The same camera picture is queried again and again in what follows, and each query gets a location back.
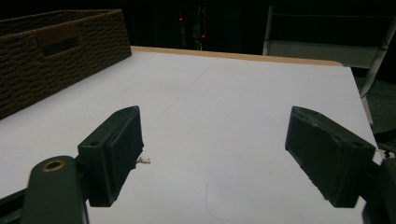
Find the dark background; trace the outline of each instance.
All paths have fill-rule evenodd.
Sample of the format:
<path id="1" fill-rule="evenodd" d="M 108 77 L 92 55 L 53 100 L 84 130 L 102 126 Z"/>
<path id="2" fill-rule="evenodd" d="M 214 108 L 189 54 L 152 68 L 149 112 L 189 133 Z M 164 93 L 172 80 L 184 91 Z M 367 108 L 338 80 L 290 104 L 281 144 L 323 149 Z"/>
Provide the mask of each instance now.
<path id="1" fill-rule="evenodd" d="M 275 6 L 271 39 L 363 47 L 381 46 L 396 14 L 393 0 L 45 0 L 1 1 L 0 20 L 63 9 L 121 8 L 131 45 L 260 55 L 269 6 Z M 396 83 L 395 39 L 388 43 L 377 78 Z M 353 71 L 364 76 L 367 69 Z"/>

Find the white table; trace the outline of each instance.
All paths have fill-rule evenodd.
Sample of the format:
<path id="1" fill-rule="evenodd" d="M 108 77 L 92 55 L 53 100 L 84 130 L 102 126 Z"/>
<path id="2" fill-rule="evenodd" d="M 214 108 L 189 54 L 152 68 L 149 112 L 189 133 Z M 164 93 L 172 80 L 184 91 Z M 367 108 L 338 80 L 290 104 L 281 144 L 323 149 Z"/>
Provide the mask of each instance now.
<path id="1" fill-rule="evenodd" d="M 138 50 L 0 120 L 0 198 L 139 105 L 151 164 L 132 170 L 112 207 L 89 207 L 92 224 L 361 223 L 364 200 L 333 208 L 284 148 L 293 105 L 375 144 L 349 68 Z"/>

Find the metal pin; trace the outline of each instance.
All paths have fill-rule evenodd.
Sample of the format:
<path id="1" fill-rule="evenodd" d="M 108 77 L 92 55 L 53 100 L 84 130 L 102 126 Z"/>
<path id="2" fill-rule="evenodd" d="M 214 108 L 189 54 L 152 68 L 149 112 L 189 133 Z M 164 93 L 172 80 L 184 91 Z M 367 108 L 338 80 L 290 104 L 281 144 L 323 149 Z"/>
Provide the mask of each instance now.
<path id="1" fill-rule="evenodd" d="M 136 163 L 150 164 L 151 161 L 149 160 L 149 158 L 142 159 L 142 157 L 139 157 L 139 159 L 137 159 Z"/>

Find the table edge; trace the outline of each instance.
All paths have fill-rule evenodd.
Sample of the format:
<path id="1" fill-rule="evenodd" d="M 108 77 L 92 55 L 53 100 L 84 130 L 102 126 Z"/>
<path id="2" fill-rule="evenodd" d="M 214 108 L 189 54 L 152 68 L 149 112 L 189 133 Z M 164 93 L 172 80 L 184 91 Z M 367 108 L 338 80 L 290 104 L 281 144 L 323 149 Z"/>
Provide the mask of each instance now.
<path id="1" fill-rule="evenodd" d="M 250 60 L 250 61 L 271 62 L 271 63 L 302 63 L 302 64 L 313 64 L 313 65 L 343 66 L 341 63 L 335 62 L 335 61 L 287 58 L 287 57 L 277 57 L 277 56 L 239 54 L 239 53 L 227 53 L 227 52 L 191 50 L 191 49 L 166 49 L 166 48 L 131 46 L 131 50 L 132 51 L 168 53 L 168 54 L 182 54 L 182 55 L 216 57 L 216 58 L 239 59 L 239 60 Z"/>

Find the woven basket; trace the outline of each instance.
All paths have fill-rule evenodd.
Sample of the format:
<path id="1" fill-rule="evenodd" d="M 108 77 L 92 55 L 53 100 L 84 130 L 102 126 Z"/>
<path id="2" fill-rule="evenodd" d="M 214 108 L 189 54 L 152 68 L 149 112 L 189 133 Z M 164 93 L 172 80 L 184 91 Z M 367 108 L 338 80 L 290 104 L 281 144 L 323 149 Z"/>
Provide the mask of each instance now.
<path id="1" fill-rule="evenodd" d="M 0 21 L 0 119 L 131 55 L 120 9 Z"/>

